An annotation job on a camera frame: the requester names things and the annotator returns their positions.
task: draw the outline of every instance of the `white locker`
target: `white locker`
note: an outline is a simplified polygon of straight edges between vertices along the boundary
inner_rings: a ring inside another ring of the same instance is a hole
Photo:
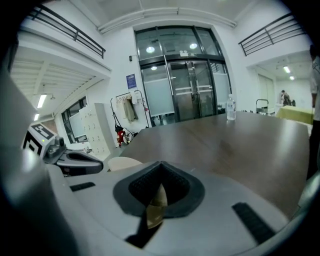
[[[109,128],[105,105],[103,103],[89,104],[79,110],[85,135],[96,156],[106,158],[116,148]]]

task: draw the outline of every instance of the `ceiling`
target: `ceiling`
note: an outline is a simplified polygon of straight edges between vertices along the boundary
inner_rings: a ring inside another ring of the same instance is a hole
[[[154,8],[190,8],[236,20],[257,0],[80,0],[103,25],[121,16]]]
[[[294,76],[295,79],[309,79],[311,62],[309,51],[302,51],[257,66],[273,74],[277,80],[286,81],[290,76]],[[284,66],[288,66],[291,73],[286,73]]]
[[[51,115],[72,93],[94,78],[93,75],[50,63],[48,60],[17,56],[11,77],[20,91],[37,108],[41,94],[47,94],[39,119]]]

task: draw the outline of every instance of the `blue sign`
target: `blue sign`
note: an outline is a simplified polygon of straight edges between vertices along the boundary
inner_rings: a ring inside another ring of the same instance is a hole
[[[137,87],[135,74],[126,76],[126,84],[128,85],[128,89]]]

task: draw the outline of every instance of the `brown table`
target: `brown table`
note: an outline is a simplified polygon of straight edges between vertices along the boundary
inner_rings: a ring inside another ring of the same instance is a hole
[[[308,128],[291,120],[237,112],[142,130],[121,157],[168,161],[228,176],[289,218],[305,186]]]

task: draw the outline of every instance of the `person in white shirt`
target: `person in white shirt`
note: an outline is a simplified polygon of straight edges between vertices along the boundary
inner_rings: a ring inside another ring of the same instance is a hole
[[[310,90],[314,115],[311,136],[309,139],[310,151],[307,179],[318,170],[317,155],[320,145],[320,57],[314,45],[310,46],[310,55],[312,59],[310,69]]]

